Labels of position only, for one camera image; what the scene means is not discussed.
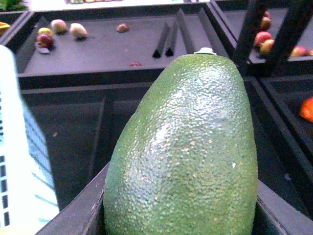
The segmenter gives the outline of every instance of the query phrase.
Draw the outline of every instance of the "red fruit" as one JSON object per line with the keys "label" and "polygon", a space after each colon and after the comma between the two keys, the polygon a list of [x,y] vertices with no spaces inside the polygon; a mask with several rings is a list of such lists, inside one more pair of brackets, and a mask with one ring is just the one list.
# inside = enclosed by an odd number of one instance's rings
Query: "red fruit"
{"label": "red fruit", "polygon": [[272,35],[269,32],[258,32],[255,36],[254,44],[259,47],[261,43],[265,42],[268,39],[272,39]]}
{"label": "red fruit", "polygon": [[306,99],[300,108],[300,116],[305,120],[313,122],[313,97]]}
{"label": "red fruit", "polygon": [[264,16],[270,18],[270,13],[269,13],[269,11],[265,11],[265,12],[264,12]]}
{"label": "red fruit", "polygon": [[295,46],[292,50],[290,57],[301,57],[309,55],[309,51],[302,46]]}
{"label": "red fruit", "polygon": [[40,47],[49,48],[53,45],[53,38],[47,33],[42,33],[37,36],[36,42]]}
{"label": "red fruit", "polygon": [[273,39],[268,39],[265,42],[261,43],[260,45],[260,53],[261,55],[267,55],[269,54],[270,50],[272,49],[274,45],[274,40]]}
{"label": "red fruit", "polygon": [[260,31],[268,30],[272,25],[272,20],[269,17],[263,16],[260,24]]}

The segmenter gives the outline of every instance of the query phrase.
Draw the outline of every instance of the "small fruit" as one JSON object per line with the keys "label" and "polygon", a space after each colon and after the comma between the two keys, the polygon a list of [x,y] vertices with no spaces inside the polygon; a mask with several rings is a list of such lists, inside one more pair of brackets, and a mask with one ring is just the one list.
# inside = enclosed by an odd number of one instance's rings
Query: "small fruit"
{"label": "small fruit", "polygon": [[67,31],[67,24],[60,19],[51,21],[51,27],[55,33],[64,33]]}
{"label": "small fruit", "polygon": [[290,54],[290,57],[301,57],[307,55],[309,55],[309,52],[305,47],[295,46]]}
{"label": "small fruit", "polygon": [[0,22],[0,36],[3,35],[9,28],[9,24]]}
{"label": "small fruit", "polygon": [[117,27],[116,27],[116,31],[119,32],[119,33],[125,33],[129,30],[129,27],[127,24],[125,23],[122,23],[122,24],[119,24]]}
{"label": "small fruit", "polygon": [[300,116],[305,120],[313,122],[313,97],[306,99],[300,108]]}
{"label": "small fruit", "polygon": [[270,18],[270,13],[269,13],[269,11],[265,11],[265,12],[264,12],[264,16]]}
{"label": "small fruit", "polygon": [[43,48],[49,48],[53,46],[53,38],[50,34],[47,33],[39,34],[36,38],[36,42],[38,43],[38,46]]}
{"label": "small fruit", "polygon": [[42,33],[49,34],[51,37],[53,37],[53,32],[52,32],[51,29],[49,29],[49,28],[40,28],[40,29],[38,30],[38,35],[39,35],[39,34],[42,34]]}
{"label": "small fruit", "polygon": [[75,38],[85,38],[87,36],[86,29],[80,23],[72,23],[69,31]]}
{"label": "small fruit", "polygon": [[260,54],[261,55],[268,55],[270,50],[272,49],[274,45],[274,40],[273,39],[268,39],[265,42],[261,43],[260,45]]}
{"label": "small fruit", "polygon": [[268,39],[272,39],[272,35],[269,32],[258,32],[255,37],[254,44],[259,47],[261,43],[265,42]]}
{"label": "small fruit", "polygon": [[271,27],[271,25],[272,25],[272,20],[269,17],[263,16],[261,24],[260,24],[260,30],[266,31]]}

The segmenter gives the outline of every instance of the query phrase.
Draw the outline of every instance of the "avocado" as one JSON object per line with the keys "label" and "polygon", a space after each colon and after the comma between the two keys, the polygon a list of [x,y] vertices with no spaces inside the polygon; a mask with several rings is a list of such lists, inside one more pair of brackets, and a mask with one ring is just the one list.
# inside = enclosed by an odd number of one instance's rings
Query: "avocado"
{"label": "avocado", "polygon": [[103,196],[108,235],[250,235],[257,199],[250,103],[235,64],[180,56],[115,146]]}

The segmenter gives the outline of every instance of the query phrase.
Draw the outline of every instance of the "orange fruit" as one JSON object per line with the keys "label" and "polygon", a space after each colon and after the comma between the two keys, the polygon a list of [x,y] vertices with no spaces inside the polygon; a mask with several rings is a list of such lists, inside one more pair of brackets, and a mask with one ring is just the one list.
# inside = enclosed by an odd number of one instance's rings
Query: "orange fruit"
{"label": "orange fruit", "polygon": [[300,116],[313,123],[313,97],[303,101],[300,108]]}

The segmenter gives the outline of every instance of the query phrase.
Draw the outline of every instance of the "black metal bar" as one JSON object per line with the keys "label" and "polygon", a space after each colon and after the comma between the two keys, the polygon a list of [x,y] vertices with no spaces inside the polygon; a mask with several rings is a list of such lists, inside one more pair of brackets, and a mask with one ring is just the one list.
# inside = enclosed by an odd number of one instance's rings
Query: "black metal bar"
{"label": "black metal bar", "polygon": [[180,28],[182,38],[183,38],[184,43],[185,43],[187,54],[193,54],[196,51],[195,45],[192,41],[192,38],[190,36],[191,34],[190,34],[189,29],[187,27],[186,16],[185,16],[185,14],[181,8],[179,9],[176,17],[177,17],[177,22],[178,22],[178,25]]}
{"label": "black metal bar", "polygon": [[94,137],[93,150],[88,168],[87,183],[110,161],[110,129],[113,116],[113,103],[105,96],[101,102],[98,124]]}
{"label": "black metal bar", "polygon": [[249,2],[237,47],[232,55],[232,60],[238,66],[241,75],[245,75],[246,73],[248,66],[247,61],[268,2],[269,0],[251,0]]}
{"label": "black metal bar", "polygon": [[265,62],[265,76],[270,76],[286,62],[309,24],[313,14],[312,0],[293,0],[275,43]]}
{"label": "black metal bar", "polygon": [[173,26],[171,27],[170,33],[167,37],[166,47],[165,47],[165,55],[173,56],[176,45],[176,37],[177,37],[177,23],[174,21]]}
{"label": "black metal bar", "polygon": [[160,39],[159,39],[157,47],[156,47],[156,50],[153,53],[154,58],[160,58],[162,56],[166,37],[167,37],[167,34],[169,31],[170,31],[170,27],[168,26],[167,22],[165,22],[164,26],[163,26],[162,34],[160,36]]}
{"label": "black metal bar", "polygon": [[214,49],[214,52],[228,58],[228,54],[203,8],[200,9],[198,17],[210,41],[212,49]]}

